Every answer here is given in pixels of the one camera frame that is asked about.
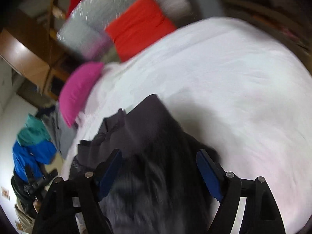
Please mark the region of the black quilted puffer jacket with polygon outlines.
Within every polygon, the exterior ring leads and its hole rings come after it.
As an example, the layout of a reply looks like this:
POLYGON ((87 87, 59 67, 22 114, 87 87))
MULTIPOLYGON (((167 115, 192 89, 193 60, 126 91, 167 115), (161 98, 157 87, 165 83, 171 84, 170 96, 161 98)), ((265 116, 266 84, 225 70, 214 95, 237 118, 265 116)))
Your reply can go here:
POLYGON ((196 154, 218 155, 184 132, 156 95, 105 118, 92 141, 79 143, 69 177, 93 171, 115 149, 123 163, 99 204, 114 233, 207 231, 211 197, 196 154))

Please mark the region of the blue jacket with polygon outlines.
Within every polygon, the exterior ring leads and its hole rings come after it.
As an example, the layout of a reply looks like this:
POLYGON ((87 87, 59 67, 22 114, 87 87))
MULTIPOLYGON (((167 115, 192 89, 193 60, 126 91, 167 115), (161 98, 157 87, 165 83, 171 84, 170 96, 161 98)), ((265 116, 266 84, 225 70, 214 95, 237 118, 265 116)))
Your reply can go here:
POLYGON ((30 146, 21 146, 17 141, 13 146, 14 171, 24 182, 27 182, 25 166, 29 165, 35 179, 42 177, 42 165, 49 165, 57 149, 50 141, 41 141, 30 146))

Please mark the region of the teal jacket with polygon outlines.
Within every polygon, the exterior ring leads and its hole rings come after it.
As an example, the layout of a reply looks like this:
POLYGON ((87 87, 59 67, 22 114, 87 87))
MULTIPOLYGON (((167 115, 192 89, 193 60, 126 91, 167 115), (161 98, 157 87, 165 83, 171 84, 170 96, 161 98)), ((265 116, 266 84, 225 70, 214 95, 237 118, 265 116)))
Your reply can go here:
POLYGON ((17 134, 16 140, 21 146, 32 146, 42 141, 50 141, 51 137, 42 120, 29 113, 24 127, 17 134))

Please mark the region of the grey garment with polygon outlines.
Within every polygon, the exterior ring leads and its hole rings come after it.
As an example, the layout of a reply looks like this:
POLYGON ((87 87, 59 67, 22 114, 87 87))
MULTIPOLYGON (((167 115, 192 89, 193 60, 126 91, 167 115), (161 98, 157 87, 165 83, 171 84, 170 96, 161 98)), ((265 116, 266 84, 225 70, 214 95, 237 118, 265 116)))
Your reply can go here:
POLYGON ((48 131, 51 141, 63 159, 67 158, 69 149, 76 137, 77 128, 69 128, 60 112, 52 112, 50 115, 44 115, 42 122, 48 131))

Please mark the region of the magenta pillow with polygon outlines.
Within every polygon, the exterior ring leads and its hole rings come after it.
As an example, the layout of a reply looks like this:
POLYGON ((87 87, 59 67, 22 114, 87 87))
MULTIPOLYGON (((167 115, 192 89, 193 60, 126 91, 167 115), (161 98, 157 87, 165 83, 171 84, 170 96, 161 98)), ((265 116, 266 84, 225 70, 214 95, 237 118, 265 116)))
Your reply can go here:
POLYGON ((79 112, 85 107, 92 88, 102 76, 103 68, 102 62, 86 62, 69 76, 62 87, 59 109, 68 127, 74 124, 79 112))

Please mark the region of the white bed blanket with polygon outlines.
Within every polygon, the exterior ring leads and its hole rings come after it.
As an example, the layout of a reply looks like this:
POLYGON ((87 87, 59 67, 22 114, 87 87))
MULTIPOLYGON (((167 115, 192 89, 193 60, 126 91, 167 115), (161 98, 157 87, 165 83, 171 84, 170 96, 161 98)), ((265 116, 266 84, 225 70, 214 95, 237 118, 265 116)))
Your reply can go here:
POLYGON ((157 94, 222 166, 263 175, 287 233, 311 217, 311 75, 284 45, 238 19, 210 18, 109 63, 78 116, 78 139, 104 117, 157 94))

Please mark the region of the silver foil insulation panel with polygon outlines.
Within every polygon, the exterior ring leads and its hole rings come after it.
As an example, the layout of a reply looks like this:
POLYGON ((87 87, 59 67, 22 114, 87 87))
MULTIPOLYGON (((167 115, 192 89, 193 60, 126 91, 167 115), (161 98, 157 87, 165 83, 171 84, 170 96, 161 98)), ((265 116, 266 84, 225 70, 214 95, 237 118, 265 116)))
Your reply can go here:
MULTIPOLYGON (((104 32, 136 0, 82 0, 57 33, 57 41, 83 61, 110 56, 113 41, 104 32)), ((177 27, 192 22, 195 14, 188 0, 155 0, 177 27)))

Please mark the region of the red pillow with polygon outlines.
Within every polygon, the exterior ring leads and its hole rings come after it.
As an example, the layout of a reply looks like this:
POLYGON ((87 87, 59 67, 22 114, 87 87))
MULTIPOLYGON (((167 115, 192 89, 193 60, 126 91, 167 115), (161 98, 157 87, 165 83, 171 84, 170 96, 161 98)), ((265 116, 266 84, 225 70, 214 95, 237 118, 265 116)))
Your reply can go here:
POLYGON ((125 62, 176 29, 155 0, 136 0, 105 32, 125 62))

